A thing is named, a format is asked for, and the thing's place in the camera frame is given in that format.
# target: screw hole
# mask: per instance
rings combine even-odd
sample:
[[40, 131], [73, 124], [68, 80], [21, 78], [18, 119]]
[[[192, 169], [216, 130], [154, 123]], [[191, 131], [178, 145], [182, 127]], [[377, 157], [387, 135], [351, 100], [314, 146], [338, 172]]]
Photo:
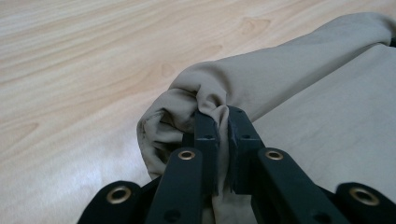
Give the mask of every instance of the screw hole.
[[125, 186], [115, 187], [107, 194], [107, 201], [112, 204], [123, 203], [131, 197], [131, 190]]
[[332, 218], [326, 213], [316, 212], [312, 218], [318, 223], [332, 223]]
[[183, 161], [189, 161], [195, 157], [195, 153], [188, 150], [181, 151], [180, 153], [178, 153], [178, 157], [181, 158]]
[[165, 212], [163, 219], [170, 223], [177, 222], [180, 219], [180, 212], [176, 209], [168, 210]]
[[265, 156], [274, 161], [280, 161], [283, 159], [283, 155], [277, 151], [267, 151]]
[[349, 191], [349, 194], [358, 202], [364, 203], [370, 206], [379, 205], [379, 199], [366, 189], [362, 188], [352, 188]]

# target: cloth bag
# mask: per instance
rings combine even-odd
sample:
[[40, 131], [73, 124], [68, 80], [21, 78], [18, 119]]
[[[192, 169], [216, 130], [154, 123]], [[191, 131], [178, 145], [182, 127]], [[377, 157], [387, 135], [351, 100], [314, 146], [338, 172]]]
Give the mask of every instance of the cloth bag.
[[137, 126], [152, 178], [161, 175], [199, 109], [219, 125], [219, 196], [204, 223], [257, 223], [248, 196], [230, 193], [227, 118], [247, 112], [268, 147], [287, 151], [319, 186], [359, 182], [396, 201], [396, 22], [343, 16], [271, 49], [183, 71]]

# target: wood grain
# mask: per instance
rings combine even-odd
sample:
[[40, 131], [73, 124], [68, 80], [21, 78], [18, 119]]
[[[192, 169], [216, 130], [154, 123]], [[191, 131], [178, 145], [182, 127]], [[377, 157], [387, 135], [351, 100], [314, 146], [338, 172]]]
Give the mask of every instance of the wood grain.
[[76, 223], [149, 181], [135, 127], [180, 71], [269, 48], [380, 1], [0, 1], [0, 223]]

